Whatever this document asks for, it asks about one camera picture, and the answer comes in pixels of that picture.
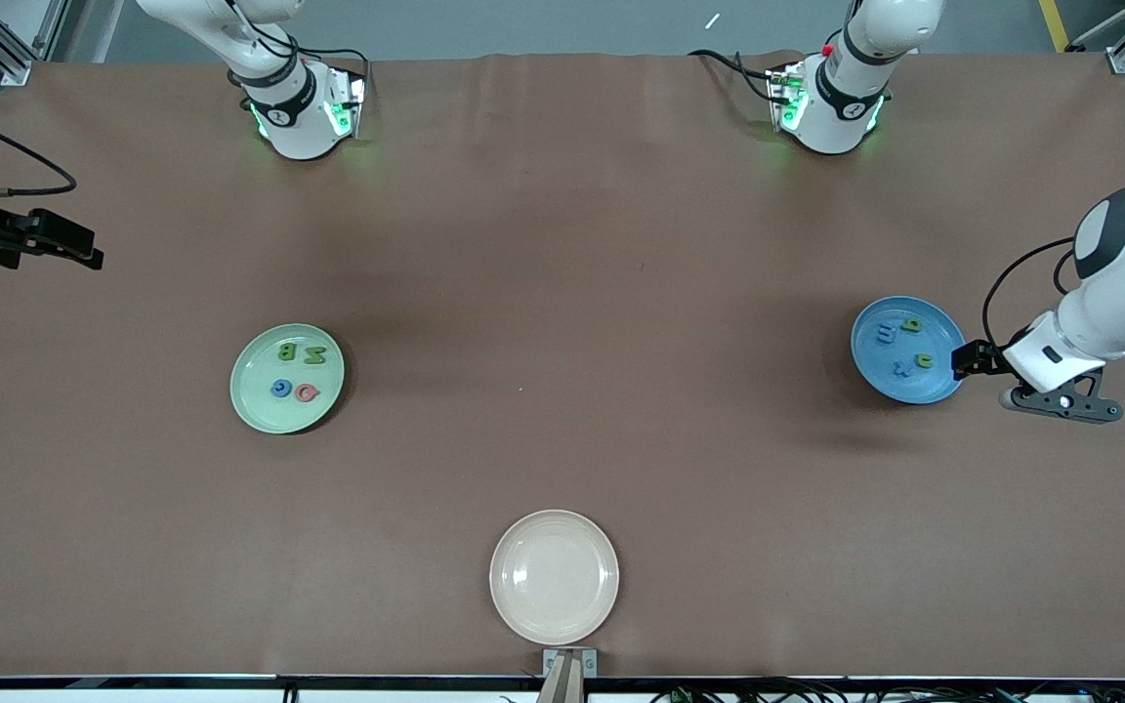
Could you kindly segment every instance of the plate rim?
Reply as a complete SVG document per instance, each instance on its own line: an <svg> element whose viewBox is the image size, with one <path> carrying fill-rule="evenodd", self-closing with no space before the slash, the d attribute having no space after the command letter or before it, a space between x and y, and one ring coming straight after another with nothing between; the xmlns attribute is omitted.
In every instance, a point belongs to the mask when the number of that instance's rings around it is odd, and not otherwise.
<svg viewBox="0 0 1125 703"><path fill-rule="evenodd" d="M874 381L872 381L872 379L870 378L870 376L866 375L866 369L863 369L862 364L857 363L857 325L858 325L858 323L862 323L862 318L867 313L870 313L873 307L880 306L881 303L888 303L888 301L890 301L890 299L910 299L910 301L914 301L916 304L921 304L921 306L934 308L935 312L940 313L940 315L943 315L946 321L950 321L952 323L952 328L953 330L957 331L957 339L960 340L960 342L957 344L965 344L966 343L966 335L963 332L961 332L961 326L957 324L957 321L952 319L952 315L950 315L950 313L946 313L945 308L943 308L940 306L937 306L935 303L929 301L929 299L924 299L924 298L916 297L916 295L885 295L883 298L872 299L871 303L867 303L866 307L863 307L862 312L857 313L857 316L854 317L854 324L853 324L853 326L849 326L849 328L848 328L848 357L852 358L852 360L854 361L854 367L857 368L857 373L861 373L862 378L866 381L867 386L871 386L872 388L874 388L879 393L879 395L884 396L884 397L889 397L889 399L898 402L898 404L906 404L906 405L933 405L933 404L939 404L942 400L945 400L946 397L950 397L950 396L954 395L954 393L957 393L957 390L961 388L961 381L960 380L954 379L954 381L951 385L950 393L946 393L945 396L938 397L936 400L924 400L924 399L907 400L907 399L903 399L903 397L889 396L888 393L884 393L883 390L881 390L881 388L879 386L876 386L876 384Z"/></svg>
<svg viewBox="0 0 1125 703"><path fill-rule="evenodd" d="M244 412L244 409L241 408L241 402L237 400L237 388L236 388L237 372L238 370L241 370L242 361L244 360L246 352L250 351L251 346L255 345L255 342L259 342L260 339L263 339L269 334L278 332L278 330L285 330L285 328L313 330L314 332L326 337L332 343L332 349L335 349L336 351L336 360L340 361L340 368L341 368L341 381L340 386L336 388L336 394L334 395L334 397L332 397L332 405L330 405L330 407L326 411L324 411L324 413L320 417L314 418L312 420L312 422L306 423L304 426L296 429L268 429L258 424L256 422L253 422L253 420L248 418L246 413ZM255 334L254 339L251 339L250 342L246 342L245 346L241 348L241 354L237 354L236 360L233 361L233 371L228 375L228 402L232 402L233 411L235 411L237 417L241 418L242 423L245 423L246 425L250 426L250 429L255 429L255 431L262 432L263 434L292 434L295 432L303 432L304 429L307 429L314 425L315 423L321 422L321 420L327 417L327 414L332 412L332 408L335 408L336 399L341 396L341 391L343 390L344 390L344 352L341 351L341 345L336 342L335 337L333 337L330 333L327 333L325 328L321 328L321 326L316 326L308 323L282 323L277 326L272 326L272 328L263 330L263 332Z"/></svg>
<svg viewBox="0 0 1125 703"><path fill-rule="evenodd" d="M528 523L528 521L540 520L541 516L549 514L562 515L566 517L570 517L570 520L576 520L577 522L579 522L579 524L588 525L591 529L596 530L597 534L602 535L602 540L605 542L605 546L609 549L611 549L611 560L612 560L611 573L613 575L613 587L611 592L611 600L605 604L605 606L603 606L602 615L600 615L600 618L596 619L594 625L591 627L587 631L582 631L580 636L570 638L570 640L557 640L557 638L538 638L529 634L528 632L524 632L522 628L519 627L518 623L513 622L512 618L508 618L506 615L505 610L503 610L503 603L501 603L500 600L497 600L497 588L494 586L495 574L500 573L497 571L496 568L497 557L503 552L506 539L508 539L510 535L512 535L514 531L518 530L523 523ZM606 530L603 530L602 525L598 525L594 521L591 521L587 516L580 515L580 513L576 513L575 511L567 511L567 508L564 507L547 507L544 508L544 511L536 511L534 513L529 513L523 517L519 517L518 521L514 521L514 524L510 525L508 529L504 531L503 535L501 535L501 539L497 540L497 546L494 547L494 549L492 549L492 557L490 559L488 559L488 596L492 598L492 605L494 605L494 609L496 609L497 615L501 616L501 622L506 623L506 627L512 629L514 634L523 637L524 640L534 641L534 643L544 645L546 647L562 647L565 645L572 645L575 641L584 640L584 638L588 637L590 634L597 632L597 629L602 628L602 625L606 623L606 619L611 616L611 611L615 609L615 602L619 601L619 583L620 583L619 552L615 551L615 544L611 541L611 535L606 534Z"/></svg>

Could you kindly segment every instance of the yellow tape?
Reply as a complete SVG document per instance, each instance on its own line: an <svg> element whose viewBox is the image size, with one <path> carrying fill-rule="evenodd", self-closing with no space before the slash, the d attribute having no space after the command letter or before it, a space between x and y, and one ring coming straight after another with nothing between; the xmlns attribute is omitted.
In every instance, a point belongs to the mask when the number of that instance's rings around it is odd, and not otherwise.
<svg viewBox="0 0 1125 703"><path fill-rule="evenodd" d="M1040 0L1040 13L1044 15L1044 26L1048 27L1048 36L1053 37L1053 48L1065 52L1070 44L1066 26L1062 24L1062 13L1058 11L1056 0Z"/></svg>

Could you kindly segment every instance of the brown tabletop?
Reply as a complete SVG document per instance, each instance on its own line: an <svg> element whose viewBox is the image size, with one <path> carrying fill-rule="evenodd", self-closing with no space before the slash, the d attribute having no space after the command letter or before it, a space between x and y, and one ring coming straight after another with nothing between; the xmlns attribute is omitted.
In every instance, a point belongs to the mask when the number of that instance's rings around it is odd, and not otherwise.
<svg viewBox="0 0 1125 703"><path fill-rule="evenodd" d="M14 208L107 252L0 270L0 675L534 669L488 558L567 507L619 551L608 675L1125 676L1125 418L1004 411L1009 378L898 406L848 355L889 294L976 336L1125 186L1102 58L911 57L838 157L713 63L590 55L381 63L366 142L290 163L224 72L0 99L81 182ZM51 179L0 145L0 186ZM272 436L228 373L286 322L358 387Z"/></svg>

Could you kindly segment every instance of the pink ring-shaped toy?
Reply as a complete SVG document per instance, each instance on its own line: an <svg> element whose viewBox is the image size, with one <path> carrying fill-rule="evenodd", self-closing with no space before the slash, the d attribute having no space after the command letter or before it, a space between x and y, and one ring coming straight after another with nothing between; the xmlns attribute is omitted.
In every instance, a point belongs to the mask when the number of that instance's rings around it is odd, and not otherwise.
<svg viewBox="0 0 1125 703"><path fill-rule="evenodd" d="M321 395L318 388L312 386L312 384L304 382L294 390L294 396L298 397L304 404L309 404L309 402L315 400L315 397Z"/></svg>

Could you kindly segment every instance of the green plate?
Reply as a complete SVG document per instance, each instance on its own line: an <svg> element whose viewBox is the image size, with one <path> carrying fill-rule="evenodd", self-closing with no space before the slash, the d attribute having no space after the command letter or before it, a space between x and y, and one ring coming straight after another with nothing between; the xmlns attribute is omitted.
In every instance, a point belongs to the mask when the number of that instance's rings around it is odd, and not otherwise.
<svg viewBox="0 0 1125 703"><path fill-rule="evenodd" d="M280 325L254 337L233 366L228 395L259 432L304 431L324 418L341 395L344 357L324 330Z"/></svg>

